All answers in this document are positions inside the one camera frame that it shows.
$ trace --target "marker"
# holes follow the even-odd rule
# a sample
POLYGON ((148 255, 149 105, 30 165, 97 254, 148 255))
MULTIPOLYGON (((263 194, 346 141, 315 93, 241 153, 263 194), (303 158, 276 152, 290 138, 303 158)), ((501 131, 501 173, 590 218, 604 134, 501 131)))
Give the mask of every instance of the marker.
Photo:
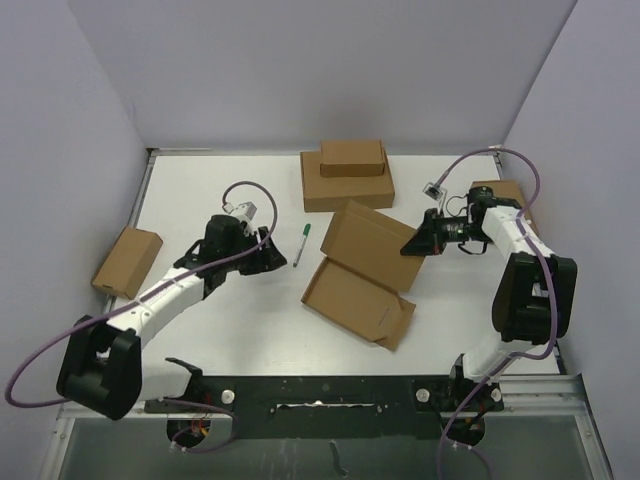
POLYGON ((309 230, 311 230, 311 224, 307 223, 304 226, 304 230, 302 232, 302 242, 300 242, 300 249, 298 250, 298 254, 296 255, 296 259, 293 261, 293 268, 298 266, 300 263, 300 256, 302 255, 302 250, 304 250, 304 244, 307 243, 307 237, 309 236, 309 230))

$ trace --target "metal bracket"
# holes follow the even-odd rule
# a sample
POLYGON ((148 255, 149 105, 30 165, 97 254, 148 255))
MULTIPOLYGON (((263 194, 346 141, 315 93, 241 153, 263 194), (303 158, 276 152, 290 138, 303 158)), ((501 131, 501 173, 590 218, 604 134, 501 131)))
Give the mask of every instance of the metal bracket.
POLYGON ((60 477, 74 422, 73 418, 56 420, 55 430, 40 470, 40 480, 55 480, 60 477))
MULTIPOLYGON (((502 148, 504 147, 503 144, 499 143, 498 145, 491 145, 489 148, 502 148)), ((493 161, 496 164, 496 169, 498 170, 498 176, 500 177, 500 180, 502 180, 504 177, 502 175, 502 157, 500 156, 501 152, 493 152, 493 161)))

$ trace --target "small cardboard box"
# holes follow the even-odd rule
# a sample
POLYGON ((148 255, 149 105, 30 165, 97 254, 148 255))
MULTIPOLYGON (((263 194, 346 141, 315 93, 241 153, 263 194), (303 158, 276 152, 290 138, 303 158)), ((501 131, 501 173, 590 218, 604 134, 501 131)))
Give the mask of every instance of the small cardboard box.
MULTIPOLYGON (((518 182, 515 180, 483 180, 478 182, 473 182, 471 188, 473 187, 489 187, 493 189, 493 195, 495 197, 502 198, 513 198, 517 200, 521 207, 524 207, 525 199, 520 191, 520 187, 518 187, 518 182)), ((536 227, 533 218, 531 217, 530 212, 526 212, 524 214, 524 218, 531 221, 531 228, 537 234, 538 228, 536 227)))
POLYGON ((133 300, 161 246, 157 233, 125 227, 91 285, 109 295, 133 300))
POLYGON ((391 208, 396 191, 384 154, 384 172, 375 177, 331 177, 320 175, 320 152, 302 152, 302 195, 305 212, 335 212, 348 200, 356 200, 369 208, 391 208))
POLYGON ((327 257, 302 302, 362 338, 395 350, 415 310, 398 292, 411 288, 424 260, 400 255, 414 231, 348 202, 331 220, 321 247, 327 257))
POLYGON ((376 177, 384 173, 384 147, 380 140, 332 140, 320 143, 323 177, 376 177))

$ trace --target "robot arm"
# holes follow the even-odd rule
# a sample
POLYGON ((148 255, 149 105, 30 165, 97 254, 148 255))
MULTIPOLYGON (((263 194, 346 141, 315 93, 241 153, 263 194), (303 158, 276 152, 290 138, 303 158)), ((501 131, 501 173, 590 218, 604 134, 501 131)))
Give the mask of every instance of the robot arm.
MULTIPOLYGON (((201 374, 199 369, 173 358, 161 365, 143 365, 144 347, 176 316, 222 285, 227 273, 255 275, 287 263, 271 238, 262 248, 241 256, 265 238, 267 229, 252 227, 256 211, 252 203, 237 208, 227 205, 225 211, 227 215, 211 217, 204 238, 140 298, 167 282, 169 286, 137 307, 69 338, 56 385, 60 395, 118 420, 137 401, 179 397, 185 392, 192 376, 201 374), (201 268, 231 256, 236 260, 201 268)), ((79 322, 89 319, 85 316, 79 322)))
POLYGON ((525 224, 525 234, 516 225, 520 205, 513 199, 496 198, 489 187, 475 187, 467 195, 467 215, 444 217, 442 211, 429 209, 414 237, 402 248, 402 255, 441 255, 447 243, 463 248, 475 240, 496 245, 506 261, 505 272, 493 301, 491 317, 494 330, 471 351, 462 356, 462 376, 480 382, 499 374, 495 369, 513 352, 526 352, 548 343, 551 311, 547 285, 540 263, 525 241, 528 237, 546 259, 553 275, 558 310, 558 338, 569 327, 577 276, 576 263, 558 257, 525 224))

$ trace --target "cardboard box lid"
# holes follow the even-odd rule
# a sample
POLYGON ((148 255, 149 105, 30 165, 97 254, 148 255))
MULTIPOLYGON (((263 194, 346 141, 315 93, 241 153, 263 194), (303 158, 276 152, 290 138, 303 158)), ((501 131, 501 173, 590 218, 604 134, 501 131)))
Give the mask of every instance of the cardboard box lid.
MULTIPOLYGON (((473 182, 473 184, 471 184, 471 188, 473 187, 490 187, 493 189, 494 196, 513 198, 514 200, 517 200, 522 207, 524 207, 524 204, 526 203, 524 196, 520 191, 520 187, 518 186, 518 182, 515 180, 483 180, 473 182)), ((531 213, 526 212, 524 214, 524 218, 531 221, 531 228, 537 234, 538 228, 531 217, 531 213)))
POLYGON ((385 169, 380 140, 331 140, 320 143, 323 177, 369 177, 385 169))
POLYGON ((161 246, 157 233, 125 227, 91 284, 111 295, 135 298, 161 246))
POLYGON ((400 249, 415 229, 349 201, 331 219, 322 247, 330 259, 396 292, 413 285, 423 257, 403 257, 400 249))
POLYGON ((395 350, 415 305, 325 258, 302 302, 353 333, 395 350))

